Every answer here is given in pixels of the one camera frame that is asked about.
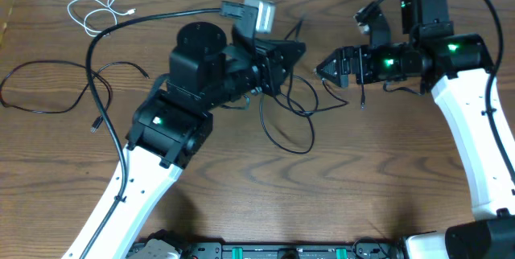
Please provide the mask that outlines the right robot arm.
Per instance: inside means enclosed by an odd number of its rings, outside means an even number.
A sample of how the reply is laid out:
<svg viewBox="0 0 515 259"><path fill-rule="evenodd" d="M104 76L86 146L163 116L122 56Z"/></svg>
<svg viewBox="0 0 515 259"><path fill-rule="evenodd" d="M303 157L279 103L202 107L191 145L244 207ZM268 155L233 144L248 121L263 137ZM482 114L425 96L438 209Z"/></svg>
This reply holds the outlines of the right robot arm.
<svg viewBox="0 0 515 259"><path fill-rule="evenodd" d="M473 221L402 237L383 258L511 258L514 255L514 137L496 86L500 58L476 33L457 35L447 0L400 0L404 43L393 43L380 2L355 20L365 45L337 48L316 73L338 87L420 79L451 130L465 170Z"/></svg>

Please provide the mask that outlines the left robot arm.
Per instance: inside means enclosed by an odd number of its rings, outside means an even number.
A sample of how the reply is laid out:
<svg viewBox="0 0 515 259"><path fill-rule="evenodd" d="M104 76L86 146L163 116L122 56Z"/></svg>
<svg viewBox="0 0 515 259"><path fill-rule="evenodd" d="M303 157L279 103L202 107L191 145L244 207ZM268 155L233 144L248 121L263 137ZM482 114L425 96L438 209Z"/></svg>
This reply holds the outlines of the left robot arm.
<svg viewBox="0 0 515 259"><path fill-rule="evenodd" d="M123 258L155 205L178 180L213 128L212 111L247 93L276 97L306 50L270 38L275 5L223 2L230 33L208 22L183 26L159 76L133 115L119 162L68 258Z"/></svg>

